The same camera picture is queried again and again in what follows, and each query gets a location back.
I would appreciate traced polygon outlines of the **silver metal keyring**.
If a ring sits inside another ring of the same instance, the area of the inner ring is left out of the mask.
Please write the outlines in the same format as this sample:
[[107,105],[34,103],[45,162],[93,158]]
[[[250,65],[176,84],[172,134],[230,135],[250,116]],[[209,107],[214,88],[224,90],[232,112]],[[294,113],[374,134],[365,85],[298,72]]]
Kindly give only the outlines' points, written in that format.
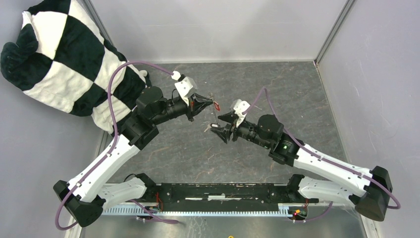
[[209,93],[209,97],[213,101],[213,103],[216,104],[216,100],[215,100],[214,94],[213,93]]

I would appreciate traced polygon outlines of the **key with red tag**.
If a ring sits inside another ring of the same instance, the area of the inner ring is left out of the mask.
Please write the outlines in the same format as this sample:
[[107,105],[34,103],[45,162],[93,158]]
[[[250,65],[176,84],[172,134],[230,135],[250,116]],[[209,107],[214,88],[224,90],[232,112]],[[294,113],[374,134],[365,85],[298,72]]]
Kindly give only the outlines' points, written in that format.
[[219,105],[219,103],[218,102],[216,102],[216,101],[213,101],[213,106],[214,106],[214,109],[216,110],[216,111],[220,111],[220,105]]

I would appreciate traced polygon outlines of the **key with black tag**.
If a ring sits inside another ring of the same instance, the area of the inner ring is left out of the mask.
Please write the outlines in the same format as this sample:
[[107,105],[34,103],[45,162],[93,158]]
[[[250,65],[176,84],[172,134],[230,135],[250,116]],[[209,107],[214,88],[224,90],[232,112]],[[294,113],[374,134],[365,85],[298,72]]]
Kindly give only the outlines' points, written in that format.
[[218,123],[210,123],[210,124],[207,125],[204,132],[207,132],[212,128],[219,128],[219,127],[220,127],[220,125]]

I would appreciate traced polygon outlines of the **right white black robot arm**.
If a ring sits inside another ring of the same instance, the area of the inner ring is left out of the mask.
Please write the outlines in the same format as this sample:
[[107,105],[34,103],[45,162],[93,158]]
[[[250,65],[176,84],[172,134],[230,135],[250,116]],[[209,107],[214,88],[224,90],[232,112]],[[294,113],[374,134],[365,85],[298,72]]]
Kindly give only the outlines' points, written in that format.
[[324,180],[316,180],[293,175],[286,188],[290,201],[299,202],[306,198],[342,203],[352,206],[371,220],[384,221],[386,211],[390,209],[393,189],[387,169],[354,166],[326,155],[299,139],[292,139],[274,115],[263,115],[257,123],[240,121],[234,113],[218,118],[225,121],[226,126],[211,123],[207,130],[225,143],[243,138],[269,150],[269,157],[279,164],[324,177]]

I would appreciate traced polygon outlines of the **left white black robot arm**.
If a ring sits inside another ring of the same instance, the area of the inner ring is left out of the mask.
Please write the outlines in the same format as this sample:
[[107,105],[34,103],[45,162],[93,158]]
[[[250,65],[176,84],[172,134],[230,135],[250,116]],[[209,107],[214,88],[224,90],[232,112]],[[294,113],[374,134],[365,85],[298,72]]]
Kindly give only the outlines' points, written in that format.
[[116,137],[84,171],[70,181],[59,180],[53,190],[61,203],[55,219],[63,208],[81,227],[95,222],[104,210],[122,202],[140,198],[150,202],[156,189],[140,178],[105,188],[104,184],[129,159],[145,148],[159,133],[157,125],[185,115],[189,121],[213,100],[199,94],[167,99],[162,90],[152,86],[144,89],[136,100],[131,116]]

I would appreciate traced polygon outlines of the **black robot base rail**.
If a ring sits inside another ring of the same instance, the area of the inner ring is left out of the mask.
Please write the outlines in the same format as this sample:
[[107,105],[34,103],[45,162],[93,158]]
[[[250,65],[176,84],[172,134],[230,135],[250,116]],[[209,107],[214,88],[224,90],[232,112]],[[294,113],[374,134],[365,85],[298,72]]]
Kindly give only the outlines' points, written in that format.
[[318,203],[304,198],[295,182],[281,183],[155,183],[145,173],[129,174],[125,180],[141,179],[146,192],[137,201],[151,203],[163,212],[268,212],[279,203]]

